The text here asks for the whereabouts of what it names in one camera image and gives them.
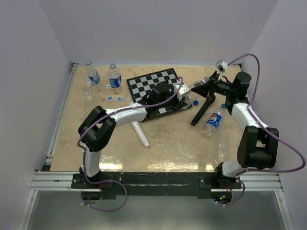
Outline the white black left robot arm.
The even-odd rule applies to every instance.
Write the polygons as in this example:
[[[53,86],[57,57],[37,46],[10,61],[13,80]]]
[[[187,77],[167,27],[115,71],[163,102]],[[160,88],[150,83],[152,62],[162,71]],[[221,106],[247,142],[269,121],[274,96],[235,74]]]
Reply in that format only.
[[[101,151],[118,127],[142,122],[190,108],[190,88],[184,83],[162,82],[154,86],[139,102],[118,109],[96,106],[78,128],[78,147],[83,149],[84,176],[82,182],[89,188],[99,184]]]

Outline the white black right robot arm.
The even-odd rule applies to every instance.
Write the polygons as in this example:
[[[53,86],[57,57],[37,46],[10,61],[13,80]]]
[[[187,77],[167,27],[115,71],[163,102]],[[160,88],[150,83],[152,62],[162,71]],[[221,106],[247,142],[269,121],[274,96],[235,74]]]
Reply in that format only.
[[[233,82],[222,80],[223,76],[214,72],[209,77],[192,84],[191,91],[206,99],[194,116],[191,125],[195,126],[214,102],[218,93],[225,96],[224,108],[239,122],[243,136],[237,149],[237,157],[222,162],[216,168],[212,182],[219,188],[225,188],[240,172],[272,168],[277,159],[279,131],[268,127],[253,112],[246,97],[251,76],[239,72]]]

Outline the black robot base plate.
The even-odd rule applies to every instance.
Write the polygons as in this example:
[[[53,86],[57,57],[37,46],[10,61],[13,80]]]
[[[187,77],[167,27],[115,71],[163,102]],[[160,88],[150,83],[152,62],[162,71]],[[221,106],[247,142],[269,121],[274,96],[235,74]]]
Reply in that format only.
[[[240,189],[235,178],[213,172],[99,172],[87,182],[84,173],[72,176],[73,189],[99,189],[103,199],[124,195],[123,184],[130,196],[195,196],[210,199],[212,189]]]

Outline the clear bottle without label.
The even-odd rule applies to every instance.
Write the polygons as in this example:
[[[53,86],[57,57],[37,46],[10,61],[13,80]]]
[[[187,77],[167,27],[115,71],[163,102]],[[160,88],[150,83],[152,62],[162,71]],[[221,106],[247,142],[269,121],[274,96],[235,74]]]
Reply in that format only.
[[[197,106],[200,102],[200,98],[207,98],[208,92],[205,91],[204,85],[207,83],[206,80],[199,80],[193,82],[190,86],[190,92],[186,95],[187,101],[193,105]]]

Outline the Pepsi labelled bottle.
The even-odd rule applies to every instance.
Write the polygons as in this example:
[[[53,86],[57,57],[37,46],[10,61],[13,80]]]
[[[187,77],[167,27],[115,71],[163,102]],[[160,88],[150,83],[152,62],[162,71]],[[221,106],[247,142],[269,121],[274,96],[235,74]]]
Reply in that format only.
[[[206,122],[202,134],[209,137],[213,132],[215,132],[219,127],[225,112],[226,108],[222,108],[221,105],[217,107]]]

